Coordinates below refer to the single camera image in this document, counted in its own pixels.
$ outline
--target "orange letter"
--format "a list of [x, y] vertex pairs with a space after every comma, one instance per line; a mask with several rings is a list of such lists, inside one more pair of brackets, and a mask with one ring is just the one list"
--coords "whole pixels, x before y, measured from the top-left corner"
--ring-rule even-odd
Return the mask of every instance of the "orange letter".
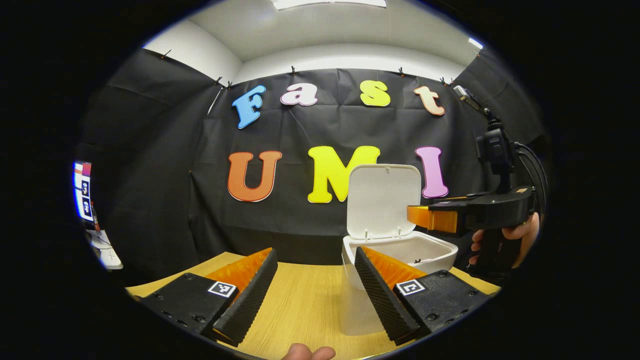
[[229, 180], [227, 188], [229, 194], [236, 200], [257, 202], [264, 200], [273, 190], [273, 181], [276, 176], [276, 161], [282, 157], [280, 151], [264, 151], [260, 153], [262, 159], [262, 179], [255, 189], [249, 189], [244, 184], [246, 166], [253, 159], [250, 152], [234, 152], [229, 155], [231, 166], [229, 168]]
[[420, 95], [424, 108], [434, 115], [444, 115], [444, 108], [436, 104], [435, 99], [438, 98], [438, 94], [429, 90], [426, 86], [420, 86], [413, 91]]

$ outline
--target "box lid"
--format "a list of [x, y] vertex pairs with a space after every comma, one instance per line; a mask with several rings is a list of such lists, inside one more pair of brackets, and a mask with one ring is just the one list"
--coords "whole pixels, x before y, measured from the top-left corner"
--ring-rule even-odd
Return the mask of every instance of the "box lid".
[[363, 164], [349, 175], [347, 232], [356, 239], [393, 238], [413, 231], [407, 205], [420, 204], [421, 175], [411, 165]]

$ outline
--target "cable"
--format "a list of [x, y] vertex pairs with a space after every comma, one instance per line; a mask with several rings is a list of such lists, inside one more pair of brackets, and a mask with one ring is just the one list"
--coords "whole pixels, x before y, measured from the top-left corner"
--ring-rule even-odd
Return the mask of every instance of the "cable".
[[[529, 176], [531, 176], [531, 173], [529, 172], [529, 169], [526, 167], [526, 165], [524, 165], [524, 161], [522, 161], [522, 156], [529, 160], [529, 162], [531, 163], [531, 165], [533, 165], [533, 170], [536, 172], [536, 176], [538, 177], [538, 181], [540, 182], [540, 187], [542, 188], [542, 199], [543, 202], [540, 203], [540, 216], [542, 216], [542, 214], [544, 213], [544, 208], [547, 206], [547, 194], [545, 192], [545, 187], [543, 186], [542, 183], [542, 178], [540, 177], [540, 173], [538, 172], [538, 169], [536, 168], [536, 165], [533, 163], [533, 160], [531, 160], [524, 152], [522, 151], [518, 151], [517, 152], [519, 157], [518, 159], [520, 159], [520, 161], [522, 162], [522, 165], [525, 167], [525, 169], [527, 169], [527, 172], [529, 173]], [[533, 176], [531, 176], [531, 181], [533, 182], [533, 184], [535, 185], [536, 182], [533, 181]]]
[[547, 188], [547, 191], [548, 191], [549, 190], [549, 182], [547, 181], [547, 174], [545, 173], [545, 168], [542, 166], [542, 162], [540, 161], [540, 159], [538, 158], [536, 153], [533, 152], [533, 150], [531, 150], [528, 146], [523, 145], [523, 144], [521, 144], [519, 142], [516, 142], [515, 145], [517, 147], [524, 148], [526, 151], [529, 151], [529, 153], [531, 153], [531, 155], [533, 155], [533, 157], [536, 158], [536, 161], [538, 162], [538, 166], [540, 167], [540, 170], [542, 170], [542, 176], [545, 179], [545, 187]]

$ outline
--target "white plastic container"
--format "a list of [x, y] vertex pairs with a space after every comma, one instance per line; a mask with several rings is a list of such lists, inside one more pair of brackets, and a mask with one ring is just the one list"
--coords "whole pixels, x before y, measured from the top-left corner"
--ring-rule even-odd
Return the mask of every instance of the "white plastic container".
[[342, 244], [340, 331], [348, 336], [384, 331], [355, 269], [355, 252], [365, 245], [430, 274], [449, 270], [454, 244], [414, 231], [406, 207], [420, 204], [421, 174], [410, 165], [366, 164], [349, 176], [347, 232]]

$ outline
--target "wooden table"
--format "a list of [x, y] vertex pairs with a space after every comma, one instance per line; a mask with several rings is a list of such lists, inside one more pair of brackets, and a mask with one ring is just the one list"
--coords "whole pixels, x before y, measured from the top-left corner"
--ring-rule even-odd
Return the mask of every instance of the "wooden table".
[[[241, 258], [225, 252], [183, 272], [127, 290], [131, 295], [146, 297], [184, 272], [205, 276]], [[278, 263], [278, 271], [260, 311], [237, 350], [264, 359], [281, 359], [292, 343], [303, 343], [311, 351], [331, 346], [336, 352], [334, 359], [343, 360], [362, 359], [398, 348], [383, 331], [361, 336], [346, 336], [340, 332], [339, 296], [343, 271], [342, 265]], [[500, 289], [456, 268], [450, 271], [484, 293], [491, 294]]]

